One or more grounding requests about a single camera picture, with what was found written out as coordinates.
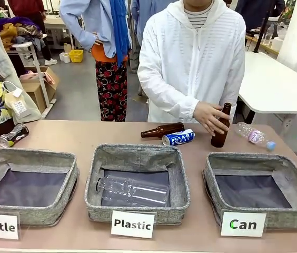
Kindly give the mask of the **person's right hand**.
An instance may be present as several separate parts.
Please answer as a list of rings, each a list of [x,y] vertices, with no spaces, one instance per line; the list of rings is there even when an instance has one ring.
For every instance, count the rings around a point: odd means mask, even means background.
[[[222,107],[219,105],[198,102],[193,112],[193,118],[212,136],[215,136],[216,133],[224,134],[229,130],[229,127],[220,122],[219,118],[229,120],[229,116],[221,110]]]

